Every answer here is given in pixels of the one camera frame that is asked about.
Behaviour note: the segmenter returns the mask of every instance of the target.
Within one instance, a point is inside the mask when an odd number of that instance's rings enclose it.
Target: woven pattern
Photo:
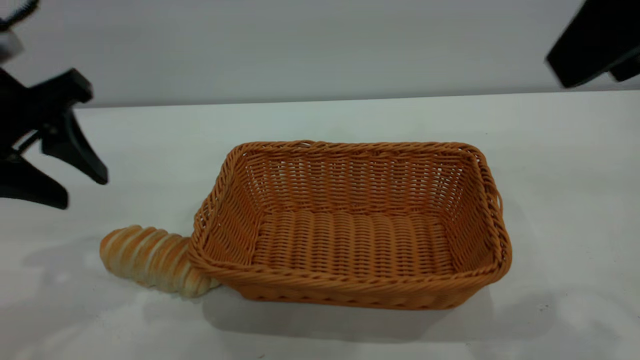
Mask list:
[[[249,299],[445,309],[509,270],[500,204],[463,143],[246,143],[189,256]]]

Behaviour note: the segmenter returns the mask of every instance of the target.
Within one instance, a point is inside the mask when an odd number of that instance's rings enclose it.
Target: baguette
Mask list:
[[[118,277],[183,297],[199,297],[220,284],[191,266],[189,239],[155,227],[132,225],[102,239],[100,258],[107,271]]]

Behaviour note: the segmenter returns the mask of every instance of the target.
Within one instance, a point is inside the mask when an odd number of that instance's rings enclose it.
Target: wicker basket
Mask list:
[[[253,300],[449,309],[509,270],[500,195],[464,143],[236,147],[192,264]]]

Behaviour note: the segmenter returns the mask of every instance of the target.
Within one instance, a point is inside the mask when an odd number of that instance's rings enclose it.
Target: bread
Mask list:
[[[112,274],[183,297],[199,297],[219,285],[191,266],[189,238],[155,227],[132,225],[100,242],[100,258]]]

